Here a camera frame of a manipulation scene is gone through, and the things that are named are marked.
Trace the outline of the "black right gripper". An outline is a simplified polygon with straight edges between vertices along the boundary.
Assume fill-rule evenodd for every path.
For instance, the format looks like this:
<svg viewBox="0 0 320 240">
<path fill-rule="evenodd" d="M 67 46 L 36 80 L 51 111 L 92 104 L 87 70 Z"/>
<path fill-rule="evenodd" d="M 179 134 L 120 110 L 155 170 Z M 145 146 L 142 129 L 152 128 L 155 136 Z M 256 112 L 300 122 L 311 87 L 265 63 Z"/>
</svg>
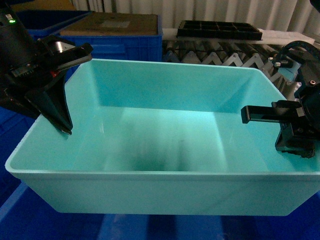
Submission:
<svg viewBox="0 0 320 240">
<path fill-rule="evenodd" d="M 241 110 L 243 124 L 249 122 L 281 123 L 275 149 L 302 158 L 315 156 L 315 143 L 320 139 L 320 60 L 306 51 L 288 51 L 274 56 L 290 58 L 301 64 L 296 81 L 301 86 L 294 93 L 298 102 L 278 101 L 274 107 L 246 105 Z M 286 116 L 282 108 L 292 116 Z"/>
</svg>

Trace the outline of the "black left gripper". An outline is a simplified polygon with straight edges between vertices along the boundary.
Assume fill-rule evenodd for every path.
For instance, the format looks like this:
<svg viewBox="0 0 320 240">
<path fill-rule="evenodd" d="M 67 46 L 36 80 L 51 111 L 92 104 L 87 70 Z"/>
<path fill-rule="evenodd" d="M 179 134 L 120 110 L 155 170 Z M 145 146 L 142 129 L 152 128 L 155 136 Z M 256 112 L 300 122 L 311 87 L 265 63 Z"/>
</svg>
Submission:
<svg viewBox="0 0 320 240">
<path fill-rule="evenodd" d="M 66 70 L 92 59 L 89 43 L 50 35 L 38 40 L 27 34 L 0 36 L 0 98 L 26 99 L 56 129 L 72 135 L 73 122 L 65 92 Z"/>
</svg>

